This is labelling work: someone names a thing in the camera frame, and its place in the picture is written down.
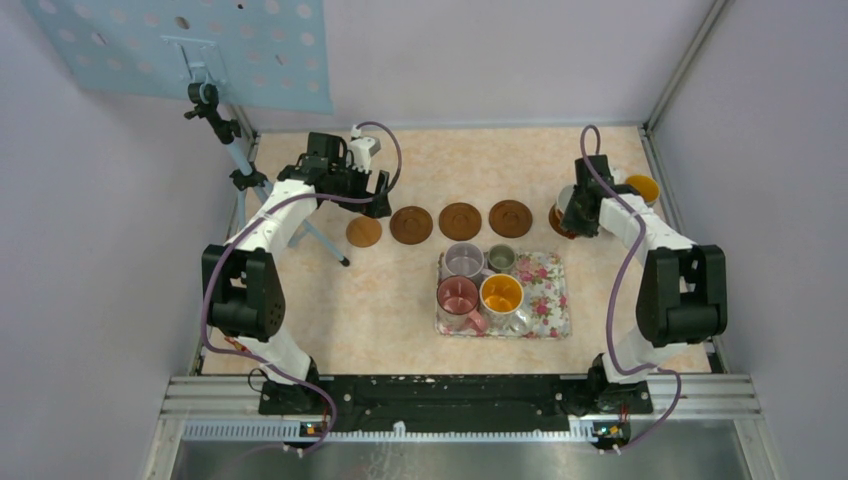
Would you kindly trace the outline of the brown coaster five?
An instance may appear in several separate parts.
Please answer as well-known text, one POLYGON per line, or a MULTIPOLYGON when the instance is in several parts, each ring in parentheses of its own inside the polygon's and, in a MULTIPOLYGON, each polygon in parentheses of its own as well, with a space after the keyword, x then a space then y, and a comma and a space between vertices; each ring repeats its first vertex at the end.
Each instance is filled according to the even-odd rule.
POLYGON ((570 240, 576 239, 577 238, 576 233, 574 233, 570 230, 564 229, 562 227, 563 216, 564 216, 564 211, 562 209, 560 209, 557 204, 552 205, 550 210, 549 210, 549 213, 548 213, 549 225, 560 236, 563 236, 563 237, 568 238, 570 240))

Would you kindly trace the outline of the white cup red handle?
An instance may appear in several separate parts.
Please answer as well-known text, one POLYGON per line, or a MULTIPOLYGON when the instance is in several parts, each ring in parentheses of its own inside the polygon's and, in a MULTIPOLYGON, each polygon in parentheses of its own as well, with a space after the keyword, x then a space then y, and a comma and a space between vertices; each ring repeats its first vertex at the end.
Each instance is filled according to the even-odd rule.
POLYGON ((565 213, 565 211, 566 211, 566 209, 569 205, 569 202, 572 198, 572 195, 574 193, 574 188, 575 188, 575 185, 570 184, 570 185, 564 186, 559 191, 556 202, 555 202, 555 213, 556 213, 558 218, 563 217, 563 215, 564 215, 564 213, 565 213))

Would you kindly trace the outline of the brown coaster one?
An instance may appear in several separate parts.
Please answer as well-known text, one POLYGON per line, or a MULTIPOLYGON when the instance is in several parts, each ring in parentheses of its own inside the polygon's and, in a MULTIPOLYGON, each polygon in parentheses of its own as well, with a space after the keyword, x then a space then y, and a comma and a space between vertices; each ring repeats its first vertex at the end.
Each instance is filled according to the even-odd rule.
POLYGON ((389 222, 393 238, 404 245, 417 245, 427 240, 433 230, 430 213, 419 206, 397 210, 389 222))

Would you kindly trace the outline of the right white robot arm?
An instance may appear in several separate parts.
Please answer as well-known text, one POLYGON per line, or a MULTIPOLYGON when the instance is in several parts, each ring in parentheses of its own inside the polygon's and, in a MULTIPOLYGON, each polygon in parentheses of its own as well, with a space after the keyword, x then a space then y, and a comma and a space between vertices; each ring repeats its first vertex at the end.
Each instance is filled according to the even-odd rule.
POLYGON ((616 412, 641 401, 648 375, 690 345, 725 332, 728 323, 726 256, 678 233, 634 187, 617 184, 604 155, 575 162, 576 183, 560 225, 575 237, 605 230, 627 248, 611 290, 606 349, 582 385, 565 396, 570 413, 616 412), (633 327, 613 335, 617 297, 627 268, 642 266, 633 327))

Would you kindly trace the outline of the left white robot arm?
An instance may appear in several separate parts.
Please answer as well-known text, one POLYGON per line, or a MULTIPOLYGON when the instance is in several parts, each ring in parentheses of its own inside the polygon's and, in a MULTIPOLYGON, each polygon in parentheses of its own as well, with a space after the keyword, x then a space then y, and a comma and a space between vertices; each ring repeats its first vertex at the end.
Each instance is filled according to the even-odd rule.
POLYGON ((202 329, 237 342, 233 354, 256 361, 266 375, 265 394, 285 414, 314 414, 329 407, 320 393, 317 368, 283 325, 286 300, 276 260, 298 229, 326 201, 379 219, 390 215, 388 192, 396 177, 376 173, 381 143, 354 128, 349 140, 312 132, 307 149, 278 175, 257 213, 223 245, 201 257, 202 329))

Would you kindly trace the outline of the brown coaster two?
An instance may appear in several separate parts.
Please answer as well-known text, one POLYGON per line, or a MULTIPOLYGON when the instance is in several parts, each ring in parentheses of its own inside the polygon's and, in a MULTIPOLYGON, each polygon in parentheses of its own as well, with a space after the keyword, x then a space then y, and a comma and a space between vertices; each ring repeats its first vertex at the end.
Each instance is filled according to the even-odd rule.
POLYGON ((454 241, 468 241, 480 232, 482 216, 475 206, 465 202, 455 202, 442 209, 438 226, 447 238, 454 241))

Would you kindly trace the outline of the blue mug yellow inside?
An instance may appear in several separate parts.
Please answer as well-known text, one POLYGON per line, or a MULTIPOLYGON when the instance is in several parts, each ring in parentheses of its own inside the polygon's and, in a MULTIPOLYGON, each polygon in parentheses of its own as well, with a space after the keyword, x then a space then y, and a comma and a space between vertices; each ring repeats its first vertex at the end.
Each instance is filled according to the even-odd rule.
POLYGON ((650 176, 631 175, 625 179, 625 183, 633 187, 650 207, 653 207, 661 196, 659 184, 650 176))

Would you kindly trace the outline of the brown coaster three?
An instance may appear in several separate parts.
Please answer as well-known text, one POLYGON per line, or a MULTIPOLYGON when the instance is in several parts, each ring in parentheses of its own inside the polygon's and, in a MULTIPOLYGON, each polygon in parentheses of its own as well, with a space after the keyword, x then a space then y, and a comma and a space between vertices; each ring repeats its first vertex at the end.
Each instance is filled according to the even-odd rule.
POLYGON ((491 229, 499 236, 514 239, 529 232, 533 225, 533 215, 524 203, 507 199, 492 206, 488 222, 491 229))

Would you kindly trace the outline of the light brown small coaster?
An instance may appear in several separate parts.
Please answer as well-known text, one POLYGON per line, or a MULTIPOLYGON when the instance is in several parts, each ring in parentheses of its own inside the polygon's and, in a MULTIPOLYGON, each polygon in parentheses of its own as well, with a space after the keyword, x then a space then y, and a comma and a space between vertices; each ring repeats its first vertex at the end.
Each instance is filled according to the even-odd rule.
POLYGON ((378 220, 360 216, 349 222, 345 235, 350 245, 357 248, 368 248, 379 242, 382 233, 382 225, 378 220))

